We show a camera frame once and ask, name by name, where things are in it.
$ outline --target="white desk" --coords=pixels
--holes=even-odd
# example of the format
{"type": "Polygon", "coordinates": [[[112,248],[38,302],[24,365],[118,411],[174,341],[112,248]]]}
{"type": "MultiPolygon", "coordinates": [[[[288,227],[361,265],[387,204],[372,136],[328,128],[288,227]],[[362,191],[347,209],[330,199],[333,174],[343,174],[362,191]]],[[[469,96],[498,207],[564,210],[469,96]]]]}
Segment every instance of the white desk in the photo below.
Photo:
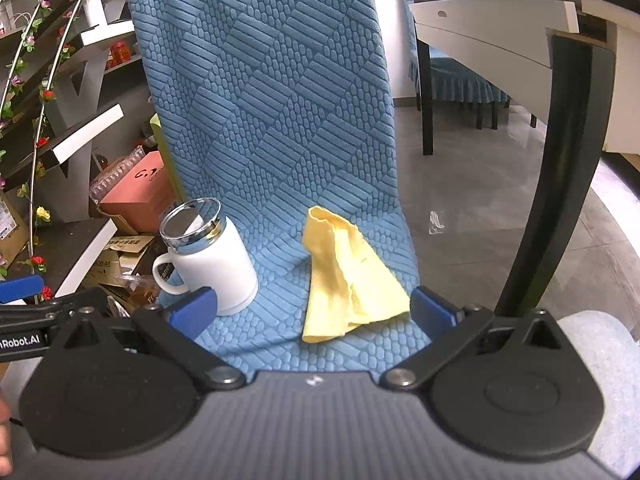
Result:
{"type": "Polygon", "coordinates": [[[640,153],[640,0],[413,1],[418,43],[547,123],[536,197],[497,307],[523,313],[556,270],[601,150],[640,153]]]}

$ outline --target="orange box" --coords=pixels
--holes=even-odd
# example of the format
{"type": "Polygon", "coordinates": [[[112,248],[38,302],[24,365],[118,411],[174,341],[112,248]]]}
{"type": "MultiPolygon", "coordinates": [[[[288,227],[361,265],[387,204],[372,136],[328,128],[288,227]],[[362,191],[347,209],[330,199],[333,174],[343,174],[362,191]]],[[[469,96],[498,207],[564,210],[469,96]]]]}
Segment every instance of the orange box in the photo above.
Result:
{"type": "Polygon", "coordinates": [[[160,152],[145,155],[100,201],[109,215],[121,215],[139,233],[157,233],[161,216],[175,200],[160,152]]]}

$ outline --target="mug handle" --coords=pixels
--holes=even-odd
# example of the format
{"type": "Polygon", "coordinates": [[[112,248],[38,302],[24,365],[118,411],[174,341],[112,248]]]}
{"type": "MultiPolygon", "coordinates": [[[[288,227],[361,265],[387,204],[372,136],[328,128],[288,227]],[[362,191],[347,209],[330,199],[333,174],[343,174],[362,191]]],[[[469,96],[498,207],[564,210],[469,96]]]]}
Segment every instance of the mug handle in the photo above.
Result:
{"type": "Polygon", "coordinates": [[[151,269],[151,272],[154,275],[154,280],[156,280],[156,283],[162,290],[164,290],[165,292],[168,292],[169,294],[175,294],[177,296],[178,294],[184,294],[185,292],[188,292],[189,287],[184,283],[181,285],[170,285],[165,280],[163,280],[162,277],[160,276],[160,272],[158,272],[158,267],[161,266],[162,264],[169,264],[169,263],[171,263],[171,255],[169,253],[160,254],[160,256],[158,256],[155,259],[153,267],[151,269]]]}

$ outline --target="white mug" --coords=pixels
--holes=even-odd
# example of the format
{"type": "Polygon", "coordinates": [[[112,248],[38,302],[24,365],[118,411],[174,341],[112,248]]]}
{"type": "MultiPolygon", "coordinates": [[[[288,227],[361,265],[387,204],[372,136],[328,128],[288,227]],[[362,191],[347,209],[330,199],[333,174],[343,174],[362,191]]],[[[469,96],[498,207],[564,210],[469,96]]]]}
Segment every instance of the white mug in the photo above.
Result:
{"type": "Polygon", "coordinates": [[[254,300],[258,277],[219,200],[199,198],[182,204],[162,220],[160,234],[168,250],[154,261],[153,275],[162,290],[183,294],[210,286],[218,297],[218,316],[236,314],[254,300]],[[158,267],[169,262],[182,285],[170,285],[160,276],[158,267]]]}

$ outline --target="human hand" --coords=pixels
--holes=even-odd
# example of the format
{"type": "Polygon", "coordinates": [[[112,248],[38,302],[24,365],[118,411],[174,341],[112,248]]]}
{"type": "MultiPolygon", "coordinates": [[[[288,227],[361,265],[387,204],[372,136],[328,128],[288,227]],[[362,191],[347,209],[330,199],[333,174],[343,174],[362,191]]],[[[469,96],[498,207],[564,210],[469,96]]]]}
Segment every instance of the human hand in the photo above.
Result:
{"type": "Polygon", "coordinates": [[[0,397],[0,476],[11,474],[11,452],[9,447],[9,417],[11,411],[3,397],[0,397]]]}

